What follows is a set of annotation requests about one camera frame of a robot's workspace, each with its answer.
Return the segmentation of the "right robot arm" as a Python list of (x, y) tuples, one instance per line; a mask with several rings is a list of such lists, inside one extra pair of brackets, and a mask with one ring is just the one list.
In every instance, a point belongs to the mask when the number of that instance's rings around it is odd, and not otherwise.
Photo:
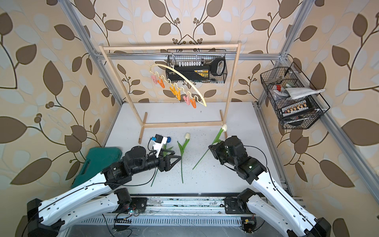
[(316, 218), (298, 204), (272, 177), (267, 166), (249, 156), (237, 136), (209, 146), (220, 164), (229, 164), (240, 178), (247, 181), (268, 202), (247, 188), (236, 199), (238, 209), (259, 215), (284, 237), (328, 237), (331, 225), (325, 218)]

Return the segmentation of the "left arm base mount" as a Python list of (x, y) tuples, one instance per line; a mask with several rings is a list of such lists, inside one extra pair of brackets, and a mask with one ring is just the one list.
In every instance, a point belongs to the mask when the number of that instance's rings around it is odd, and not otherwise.
[(148, 198), (146, 197), (132, 197), (130, 204), (119, 204), (112, 213), (129, 213), (130, 211), (144, 213), (147, 208), (147, 201)]

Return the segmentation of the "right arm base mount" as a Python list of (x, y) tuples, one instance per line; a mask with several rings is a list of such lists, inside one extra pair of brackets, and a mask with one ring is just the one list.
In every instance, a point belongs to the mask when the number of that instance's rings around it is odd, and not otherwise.
[(251, 214), (251, 212), (243, 208), (237, 198), (226, 197), (224, 199), (224, 208), (226, 214)]

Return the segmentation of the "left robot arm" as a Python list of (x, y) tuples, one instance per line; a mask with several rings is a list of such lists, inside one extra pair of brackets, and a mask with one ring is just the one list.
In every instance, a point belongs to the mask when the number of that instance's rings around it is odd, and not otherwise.
[(136, 146), (88, 181), (48, 200), (28, 202), (28, 222), (22, 234), (28, 237), (56, 237), (60, 231), (89, 217), (108, 212), (126, 212), (132, 198), (129, 182), (132, 176), (149, 171), (170, 171), (181, 156), (174, 151), (147, 152)]

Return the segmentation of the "white tulip flower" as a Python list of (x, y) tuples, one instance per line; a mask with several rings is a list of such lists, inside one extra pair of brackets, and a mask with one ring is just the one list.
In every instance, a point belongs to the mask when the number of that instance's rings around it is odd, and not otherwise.
[(185, 141), (183, 144), (180, 144), (179, 141), (177, 142), (178, 146), (179, 146), (179, 149), (180, 149), (180, 154), (181, 154), (181, 181), (182, 183), (184, 183), (184, 176), (183, 176), (183, 156), (184, 156), (184, 152), (185, 152), (185, 148), (186, 146), (188, 145), (190, 141), (190, 133), (186, 133), (185, 134)]
[[(217, 133), (217, 135), (215, 136), (215, 138), (214, 138), (214, 140), (212, 142), (212, 145), (215, 145), (216, 143), (218, 143), (218, 142), (221, 141), (220, 137), (221, 137), (221, 135), (222, 135), (223, 132), (227, 132), (227, 129), (228, 129), (227, 125), (224, 124), (222, 126), (222, 128), (219, 130), (219, 132)], [(193, 170), (199, 165), (199, 163), (202, 161), (202, 159), (205, 157), (205, 155), (207, 154), (208, 151), (209, 151), (209, 148), (205, 151), (205, 153), (202, 155), (202, 157), (198, 160), (198, 162), (192, 168)]]

